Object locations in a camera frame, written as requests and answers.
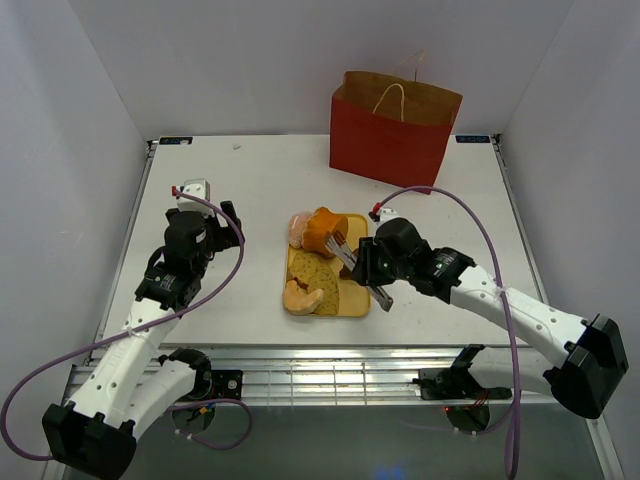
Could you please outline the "brown chocolate croissant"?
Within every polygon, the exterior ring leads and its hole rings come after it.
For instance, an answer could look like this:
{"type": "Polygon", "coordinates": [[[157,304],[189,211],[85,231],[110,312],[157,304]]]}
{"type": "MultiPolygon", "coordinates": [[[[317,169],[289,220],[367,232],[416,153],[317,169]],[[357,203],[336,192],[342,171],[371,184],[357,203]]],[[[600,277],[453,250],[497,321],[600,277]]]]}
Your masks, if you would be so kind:
{"type": "Polygon", "coordinates": [[[350,250],[346,245],[340,248],[339,258],[343,263],[343,267],[340,270],[340,278],[349,280],[351,278],[351,272],[357,263],[357,254],[350,250]]]}

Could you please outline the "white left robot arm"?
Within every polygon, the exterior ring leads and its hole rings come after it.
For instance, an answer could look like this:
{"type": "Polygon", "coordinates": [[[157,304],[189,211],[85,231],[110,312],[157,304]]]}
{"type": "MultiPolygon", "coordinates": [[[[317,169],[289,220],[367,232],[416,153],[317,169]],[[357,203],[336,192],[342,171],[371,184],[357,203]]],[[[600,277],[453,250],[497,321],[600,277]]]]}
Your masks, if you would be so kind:
{"type": "Polygon", "coordinates": [[[176,401],[201,399],[212,387],[204,354],[178,349],[143,376],[159,346],[193,300],[214,256],[243,248],[234,205],[214,206],[181,196],[166,211],[164,243],[149,257],[121,332],[90,378],[62,405],[52,404],[42,425],[54,460],[99,479],[118,479],[146,430],[176,401]]]}

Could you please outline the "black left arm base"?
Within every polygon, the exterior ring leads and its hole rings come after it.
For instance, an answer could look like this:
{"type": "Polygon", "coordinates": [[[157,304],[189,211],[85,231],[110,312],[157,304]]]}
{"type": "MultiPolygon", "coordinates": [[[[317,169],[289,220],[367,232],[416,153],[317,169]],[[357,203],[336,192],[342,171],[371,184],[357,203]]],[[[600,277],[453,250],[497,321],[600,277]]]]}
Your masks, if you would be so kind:
{"type": "Polygon", "coordinates": [[[242,398],[244,372],[242,370],[210,370],[203,374],[202,400],[242,398]]]}

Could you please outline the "stainless steel kitchen tongs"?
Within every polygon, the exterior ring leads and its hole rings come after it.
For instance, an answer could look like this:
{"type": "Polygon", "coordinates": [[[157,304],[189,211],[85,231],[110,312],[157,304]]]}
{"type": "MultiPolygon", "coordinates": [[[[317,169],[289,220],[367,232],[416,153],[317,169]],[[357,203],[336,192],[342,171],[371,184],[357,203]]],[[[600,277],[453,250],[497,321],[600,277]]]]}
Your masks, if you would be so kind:
{"type": "MultiPolygon", "coordinates": [[[[344,266],[352,272],[356,266],[357,256],[348,247],[346,240],[337,232],[329,235],[325,241],[326,249],[337,256],[344,266]]],[[[379,304],[381,309],[389,312],[393,306],[393,298],[380,286],[369,286],[362,283],[370,296],[379,304]]]]}

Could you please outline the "orange bread loaf chunk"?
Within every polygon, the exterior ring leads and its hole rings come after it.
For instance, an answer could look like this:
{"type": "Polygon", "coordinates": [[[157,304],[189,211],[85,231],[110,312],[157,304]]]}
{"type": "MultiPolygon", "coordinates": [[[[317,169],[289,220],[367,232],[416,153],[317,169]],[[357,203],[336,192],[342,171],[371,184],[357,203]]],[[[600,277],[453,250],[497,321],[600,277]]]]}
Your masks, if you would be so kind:
{"type": "Polygon", "coordinates": [[[326,207],[319,207],[309,217],[302,234],[302,249],[331,259],[334,254],[326,247],[326,241],[335,233],[345,237],[349,222],[346,216],[333,213],[326,207]]]}

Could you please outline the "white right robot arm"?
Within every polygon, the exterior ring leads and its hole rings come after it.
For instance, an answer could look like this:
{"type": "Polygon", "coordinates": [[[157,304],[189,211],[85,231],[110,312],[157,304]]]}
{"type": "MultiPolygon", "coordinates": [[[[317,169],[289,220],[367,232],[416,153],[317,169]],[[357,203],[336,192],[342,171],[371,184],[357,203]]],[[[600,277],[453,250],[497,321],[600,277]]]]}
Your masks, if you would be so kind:
{"type": "Polygon", "coordinates": [[[359,241],[352,279],[369,289],[384,310],[384,288],[405,281],[417,292],[470,311],[514,331],[532,347],[519,364],[519,388],[550,395],[572,413],[596,419],[628,370],[617,323],[556,310],[524,293],[500,291],[471,257],[449,247],[433,249],[412,223],[394,218],[359,241]]]}

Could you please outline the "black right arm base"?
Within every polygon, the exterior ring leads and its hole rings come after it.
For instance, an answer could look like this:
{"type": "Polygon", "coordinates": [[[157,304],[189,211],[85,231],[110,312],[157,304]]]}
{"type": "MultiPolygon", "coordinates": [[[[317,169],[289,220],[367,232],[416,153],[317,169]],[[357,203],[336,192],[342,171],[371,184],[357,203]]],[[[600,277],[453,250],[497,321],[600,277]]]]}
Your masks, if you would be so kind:
{"type": "Polygon", "coordinates": [[[482,387],[467,369],[420,369],[412,379],[423,400],[509,400],[512,390],[506,387],[482,387]]]}

